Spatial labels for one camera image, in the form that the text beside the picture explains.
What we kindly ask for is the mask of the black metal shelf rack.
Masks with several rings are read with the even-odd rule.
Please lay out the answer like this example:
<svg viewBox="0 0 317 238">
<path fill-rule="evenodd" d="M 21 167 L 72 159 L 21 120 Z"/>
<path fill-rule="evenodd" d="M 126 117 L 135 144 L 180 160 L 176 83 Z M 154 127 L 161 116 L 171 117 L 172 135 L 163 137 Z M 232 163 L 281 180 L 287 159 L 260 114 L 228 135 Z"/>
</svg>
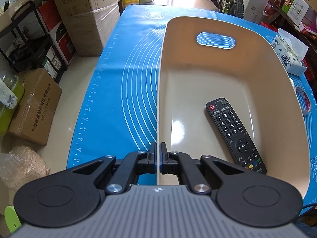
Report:
<svg viewBox="0 0 317 238">
<path fill-rule="evenodd" d="M 59 83 L 67 66 L 33 1 L 23 4 L 1 30 L 1 55 L 15 72 L 45 68 Z"/>
</svg>

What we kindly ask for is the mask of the brown cardboard box on floor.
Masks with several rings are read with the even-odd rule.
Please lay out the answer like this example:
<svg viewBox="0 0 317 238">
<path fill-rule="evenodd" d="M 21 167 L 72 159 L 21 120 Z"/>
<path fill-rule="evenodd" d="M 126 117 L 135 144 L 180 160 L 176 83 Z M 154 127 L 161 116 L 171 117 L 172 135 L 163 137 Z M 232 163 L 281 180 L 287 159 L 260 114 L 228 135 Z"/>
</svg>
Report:
<svg viewBox="0 0 317 238">
<path fill-rule="evenodd" d="M 19 73 L 24 95 L 8 132 L 18 138 L 46 146 L 62 89 L 45 68 Z"/>
</svg>

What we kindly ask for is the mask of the beige plastic storage bin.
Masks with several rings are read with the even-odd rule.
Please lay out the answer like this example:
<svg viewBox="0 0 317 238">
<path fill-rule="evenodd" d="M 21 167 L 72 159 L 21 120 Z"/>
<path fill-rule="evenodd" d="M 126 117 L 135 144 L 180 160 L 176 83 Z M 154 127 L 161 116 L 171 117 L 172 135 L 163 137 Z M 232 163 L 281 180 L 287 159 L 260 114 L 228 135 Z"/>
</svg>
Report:
<svg viewBox="0 0 317 238">
<path fill-rule="evenodd" d="M 157 142 L 169 151 L 231 161 L 206 104 L 225 98 L 271 177 L 307 195 L 310 156 L 303 114 L 279 57 L 258 33 L 221 20 L 167 23 L 158 83 Z"/>
</svg>

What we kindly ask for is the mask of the large stacked cardboard boxes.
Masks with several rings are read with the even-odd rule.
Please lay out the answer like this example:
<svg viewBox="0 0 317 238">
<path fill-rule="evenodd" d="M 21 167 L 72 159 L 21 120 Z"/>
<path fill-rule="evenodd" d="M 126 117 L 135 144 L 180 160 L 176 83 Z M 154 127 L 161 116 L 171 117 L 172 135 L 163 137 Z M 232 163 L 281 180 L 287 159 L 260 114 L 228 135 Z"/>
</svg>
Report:
<svg viewBox="0 0 317 238">
<path fill-rule="evenodd" d="M 78 55 L 100 56 L 120 17 L 118 0 L 54 1 Z"/>
</svg>

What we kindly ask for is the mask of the green lidded container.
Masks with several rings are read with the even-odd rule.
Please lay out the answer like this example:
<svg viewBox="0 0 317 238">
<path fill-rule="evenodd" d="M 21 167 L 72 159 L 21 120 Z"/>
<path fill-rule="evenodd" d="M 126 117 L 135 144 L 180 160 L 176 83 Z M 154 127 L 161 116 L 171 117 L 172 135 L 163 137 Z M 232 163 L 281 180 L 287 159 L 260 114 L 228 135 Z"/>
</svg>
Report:
<svg viewBox="0 0 317 238">
<path fill-rule="evenodd" d="M 19 77 L 9 71 L 1 71 L 1 136 L 6 134 L 23 94 L 24 87 Z"/>
</svg>

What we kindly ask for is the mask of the clear bag of grain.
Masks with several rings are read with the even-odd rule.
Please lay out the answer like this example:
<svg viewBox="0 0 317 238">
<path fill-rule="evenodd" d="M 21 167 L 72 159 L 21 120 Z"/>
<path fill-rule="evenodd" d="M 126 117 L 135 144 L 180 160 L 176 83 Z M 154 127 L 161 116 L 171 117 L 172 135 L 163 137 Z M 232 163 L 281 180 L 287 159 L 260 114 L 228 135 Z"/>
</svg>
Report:
<svg viewBox="0 0 317 238">
<path fill-rule="evenodd" d="M 17 146 L 8 153 L 1 153 L 1 180 L 14 192 L 33 180 L 48 176 L 49 172 L 43 158 L 28 146 Z"/>
</svg>

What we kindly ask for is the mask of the black TV remote control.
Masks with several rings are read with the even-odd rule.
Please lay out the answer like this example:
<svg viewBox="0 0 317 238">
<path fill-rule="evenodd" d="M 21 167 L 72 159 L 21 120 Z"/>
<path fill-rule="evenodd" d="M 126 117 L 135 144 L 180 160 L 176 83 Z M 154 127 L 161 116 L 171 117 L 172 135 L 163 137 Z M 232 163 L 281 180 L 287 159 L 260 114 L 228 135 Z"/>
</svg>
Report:
<svg viewBox="0 0 317 238">
<path fill-rule="evenodd" d="M 206 110 L 224 138 L 235 164 L 266 174 L 266 166 L 246 128 L 225 98 L 206 104 Z"/>
</svg>

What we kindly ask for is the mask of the blue silicone table mat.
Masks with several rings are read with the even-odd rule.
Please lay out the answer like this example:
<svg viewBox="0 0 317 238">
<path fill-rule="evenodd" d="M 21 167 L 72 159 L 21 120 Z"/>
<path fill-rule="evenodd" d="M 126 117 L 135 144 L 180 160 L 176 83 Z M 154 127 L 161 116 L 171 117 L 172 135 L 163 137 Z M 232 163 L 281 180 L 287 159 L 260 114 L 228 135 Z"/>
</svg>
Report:
<svg viewBox="0 0 317 238">
<path fill-rule="evenodd" d="M 179 16 L 240 25 L 267 41 L 276 33 L 246 20 L 203 9 L 134 5 L 112 31 L 88 85 L 67 167 L 111 154 L 147 151 L 157 137 L 159 61 L 167 22 Z"/>
</svg>

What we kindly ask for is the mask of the patterned tissue pack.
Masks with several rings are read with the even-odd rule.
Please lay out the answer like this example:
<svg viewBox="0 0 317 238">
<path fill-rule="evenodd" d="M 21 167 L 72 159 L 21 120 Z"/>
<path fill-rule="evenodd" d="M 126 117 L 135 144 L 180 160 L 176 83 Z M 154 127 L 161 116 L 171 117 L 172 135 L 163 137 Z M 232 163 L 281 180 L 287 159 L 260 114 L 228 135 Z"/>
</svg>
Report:
<svg viewBox="0 0 317 238">
<path fill-rule="evenodd" d="M 301 76 L 307 70 L 303 59 L 308 51 L 308 46 L 302 41 L 279 28 L 278 34 L 271 42 L 275 53 L 280 58 L 285 70 L 293 75 Z"/>
</svg>

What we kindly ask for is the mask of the red and white appliance box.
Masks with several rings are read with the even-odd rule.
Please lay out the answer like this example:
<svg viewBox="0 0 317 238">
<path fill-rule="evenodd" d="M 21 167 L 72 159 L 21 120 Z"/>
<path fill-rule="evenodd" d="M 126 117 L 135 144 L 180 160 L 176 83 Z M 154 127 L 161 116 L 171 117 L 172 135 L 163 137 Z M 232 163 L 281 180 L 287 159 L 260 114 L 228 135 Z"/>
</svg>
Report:
<svg viewBox="0 0 317 238">
<path fill-rule="evenodd" d="M 55 47 L 63 58 L 64 63 L 68 66 L 76 54 L 76 49 L 61 19 L 55 1 L 48 0 L 43 2 L 38 11 Z"/>
</svg>

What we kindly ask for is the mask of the green and white carton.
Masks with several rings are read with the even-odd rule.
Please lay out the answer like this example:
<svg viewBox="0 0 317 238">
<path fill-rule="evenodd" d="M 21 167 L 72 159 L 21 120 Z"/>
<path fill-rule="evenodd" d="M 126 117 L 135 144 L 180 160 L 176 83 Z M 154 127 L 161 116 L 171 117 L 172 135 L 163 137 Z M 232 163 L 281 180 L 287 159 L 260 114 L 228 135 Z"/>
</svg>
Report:
<svg viewBox="0 0 317 238">
<path fill-rule="evenodd" d="M 296 26 L 300 25 L 308 10 L 309 5 L 304 0 L 285 0 L 282 6 L 282 12 L 284 12 Z"/>
</svg>

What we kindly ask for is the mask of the red tape roll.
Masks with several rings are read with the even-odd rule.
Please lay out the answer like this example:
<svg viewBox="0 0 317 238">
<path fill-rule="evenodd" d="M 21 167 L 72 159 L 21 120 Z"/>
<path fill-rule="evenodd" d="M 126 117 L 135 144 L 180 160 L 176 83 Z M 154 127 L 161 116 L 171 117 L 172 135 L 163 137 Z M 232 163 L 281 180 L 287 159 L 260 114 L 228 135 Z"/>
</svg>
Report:
<svg viewBox="0 0 317 238">
<path fill-rule="evenodd" d="M 311 111 L 311 103 L 310 103 L 309 97 L 307 93 L 305 92 L 305 90 L 299 86 L 296 86 L 294 90 L 301 107 L 301 112 L 303 116 L 305 117 Z"/>
</svg>

